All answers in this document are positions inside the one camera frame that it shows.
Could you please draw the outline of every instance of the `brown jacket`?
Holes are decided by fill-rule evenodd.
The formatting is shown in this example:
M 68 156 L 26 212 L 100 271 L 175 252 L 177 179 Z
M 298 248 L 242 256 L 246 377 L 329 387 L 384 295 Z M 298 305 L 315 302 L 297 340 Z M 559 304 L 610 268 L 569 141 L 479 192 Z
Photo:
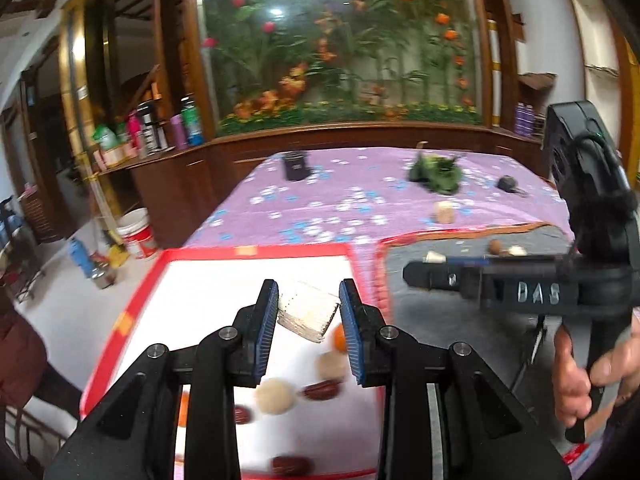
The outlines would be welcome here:
M 40 384 L 47 350 L 0 288 L 0 404 L 22 408 Z

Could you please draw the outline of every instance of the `glass panel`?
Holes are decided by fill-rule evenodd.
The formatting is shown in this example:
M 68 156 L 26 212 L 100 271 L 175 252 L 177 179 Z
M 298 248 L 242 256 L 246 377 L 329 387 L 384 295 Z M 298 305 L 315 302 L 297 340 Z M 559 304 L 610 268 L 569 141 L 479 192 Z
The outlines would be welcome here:
M 345 121 L 482 122 L 472 0 L 199 3 L 217 135 Z

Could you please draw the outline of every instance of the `golden column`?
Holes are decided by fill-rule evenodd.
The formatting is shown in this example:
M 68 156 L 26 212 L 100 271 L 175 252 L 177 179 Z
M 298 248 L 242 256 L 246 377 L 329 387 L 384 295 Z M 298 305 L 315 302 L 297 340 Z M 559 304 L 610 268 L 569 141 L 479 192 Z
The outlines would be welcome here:
M 114 0 L 68 0 L 60 23 L 60 93 L 76 163 L 91 185 L 107 227 L 123 211 L 108 174 L 95 171 L 92 135 L 105 124 L 114 129 L 120 81 Z

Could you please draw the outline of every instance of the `black mouse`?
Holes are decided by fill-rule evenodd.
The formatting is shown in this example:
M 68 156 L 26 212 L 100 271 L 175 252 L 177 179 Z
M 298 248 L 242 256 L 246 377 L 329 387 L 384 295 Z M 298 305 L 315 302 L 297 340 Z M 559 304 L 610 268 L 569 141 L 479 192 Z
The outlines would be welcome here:
M 495 185 L 498 189 L 503 190 L 506 193 L 517 193 L 518 181 L 510 175 L 500 177 L 498 184 Z

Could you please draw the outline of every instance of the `brown wooden counter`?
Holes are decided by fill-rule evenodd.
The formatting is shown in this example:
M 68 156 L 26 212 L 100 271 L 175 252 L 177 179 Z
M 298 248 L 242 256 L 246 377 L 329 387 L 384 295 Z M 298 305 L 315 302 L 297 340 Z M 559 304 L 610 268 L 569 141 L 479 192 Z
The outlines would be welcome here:
M 219 137 L 183 152 L 129 161 L 107 173 L 131 171 L 156 240 L 170 248 L 183 245 L 234 187 L 274 153 L 361 146 L 415 148 L 422 140 L 434 150 L 512 156 L 539 176 L 548 176 L 538 140 L 484 126 L 412 122 L 322 124 Z

